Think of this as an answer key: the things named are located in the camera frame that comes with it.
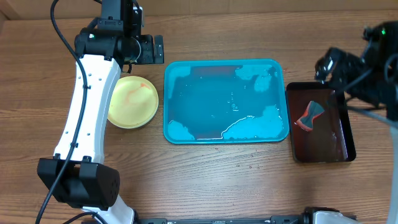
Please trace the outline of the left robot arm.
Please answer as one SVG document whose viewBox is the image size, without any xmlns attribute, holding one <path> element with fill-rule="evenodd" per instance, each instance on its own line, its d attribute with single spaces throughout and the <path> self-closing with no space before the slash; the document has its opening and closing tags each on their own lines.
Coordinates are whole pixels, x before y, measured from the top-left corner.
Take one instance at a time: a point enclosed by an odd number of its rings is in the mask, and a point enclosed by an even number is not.
<svg viewBox="0 0 398 224">
<path fill-rule="evenodd" d="M 163 64 L 163 37 L 86 27 L 70 51 L 76 60 L 75 88 L 54 154 L 41 158 L 37 166 L 49 192 L 36 221 L 54 197 L 101 223 L 136 223 L 134 210 L 119 195 L 119 172 L 104 164 L 104 132 L 123 66 Z"/>
</svg>

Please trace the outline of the dark brown rectangular tray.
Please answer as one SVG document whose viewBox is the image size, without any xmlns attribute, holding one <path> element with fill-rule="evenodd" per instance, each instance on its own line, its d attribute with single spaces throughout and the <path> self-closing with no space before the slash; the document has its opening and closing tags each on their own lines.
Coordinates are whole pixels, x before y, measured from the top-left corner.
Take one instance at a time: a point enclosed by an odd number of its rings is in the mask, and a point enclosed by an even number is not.
<svg viewBox="0 0 398 224">
<path fill-rule="evenodd" d="M 290 140 L 293 157 L 297 162 L 351 162 L 356 149 L 345 108 L 345 96 L 336 95 L 327 84 L 292 82 L 286 87 L 289 113 Z M 295 124 L 310 101 L 319 103 L 325 112 L 313 121 L 308 132 Z"/>
</svg>

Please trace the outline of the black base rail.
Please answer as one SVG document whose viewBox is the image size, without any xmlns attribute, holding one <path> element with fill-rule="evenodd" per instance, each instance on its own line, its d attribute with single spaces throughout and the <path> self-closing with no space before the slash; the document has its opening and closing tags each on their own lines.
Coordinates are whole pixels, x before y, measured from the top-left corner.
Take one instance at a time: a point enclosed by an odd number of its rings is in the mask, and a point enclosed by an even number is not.
<svg viewBox="0 0 398 224">
<path fill-rule="evenodd" d="M 140 218 L 138 224 L 311 224 L 314 223 L 309 214 L 273 215 L 268 218 L 216 218 L 216 219 L 179 219 Z"/>
</svg>

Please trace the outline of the yellow plate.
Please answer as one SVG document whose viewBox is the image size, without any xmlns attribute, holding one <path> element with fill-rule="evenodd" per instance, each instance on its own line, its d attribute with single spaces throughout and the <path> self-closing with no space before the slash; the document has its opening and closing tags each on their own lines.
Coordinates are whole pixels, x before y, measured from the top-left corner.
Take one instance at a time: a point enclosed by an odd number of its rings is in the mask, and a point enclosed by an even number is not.
<svg viewBox="0 0 398 224">
<path fill-rule="evenodd" d="M 127 76 L 119 79 L 114 88 L 108 111 L 108 121 L 123 129 L 139 128 L 156 114 L 159 96 L 147 79 Z"/>
</svg>

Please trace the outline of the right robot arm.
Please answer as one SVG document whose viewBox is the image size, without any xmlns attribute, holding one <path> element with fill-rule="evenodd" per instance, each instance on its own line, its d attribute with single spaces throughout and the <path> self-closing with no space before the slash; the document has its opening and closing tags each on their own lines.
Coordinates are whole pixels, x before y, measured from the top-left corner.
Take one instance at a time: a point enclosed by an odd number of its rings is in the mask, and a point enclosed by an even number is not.
<svg viewBox="0 0 398 224">
<path fill-rule="evenodd" d="M 326 82 L 336 96 L 347 93 L 373 106 L 360 109 L 343 103 L 344 109 L 390 126 L 394 165 L 387 222 L 397 223 L 397 21 L 365 28 L 363 39 L 368 45 L 360 57 L 329 48 L 315 64 L 315 80 Z"/>
</svg>

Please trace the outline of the teal plastic tray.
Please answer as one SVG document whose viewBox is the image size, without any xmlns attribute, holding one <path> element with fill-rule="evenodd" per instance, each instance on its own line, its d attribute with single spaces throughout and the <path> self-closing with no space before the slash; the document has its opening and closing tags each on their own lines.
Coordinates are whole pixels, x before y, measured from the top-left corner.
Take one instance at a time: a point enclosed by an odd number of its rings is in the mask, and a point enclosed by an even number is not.
<svg viewBox="0 0 398 224">
<path fill-rule="evenodd" d="M 273 59 L 173 62 L 164 73 L 163 122 L 173 144 L 283 141 L 282 67 Z"/>
</svg>

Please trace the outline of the red and green sponge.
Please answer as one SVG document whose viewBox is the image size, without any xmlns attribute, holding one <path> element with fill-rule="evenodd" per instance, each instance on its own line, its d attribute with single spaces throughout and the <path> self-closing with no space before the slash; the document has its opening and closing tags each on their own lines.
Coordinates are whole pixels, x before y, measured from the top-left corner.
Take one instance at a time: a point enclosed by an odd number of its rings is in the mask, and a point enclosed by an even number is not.
<svg viewBox="0 0 398 224">
<path fill-rule="evenodd" d="M 295 124 L 305 131 L 313 130 L 313 121 L 325 112 L 323 107 L 315 102 L 310 101 L 301 117 L 296 120 Z"/>
</svg>

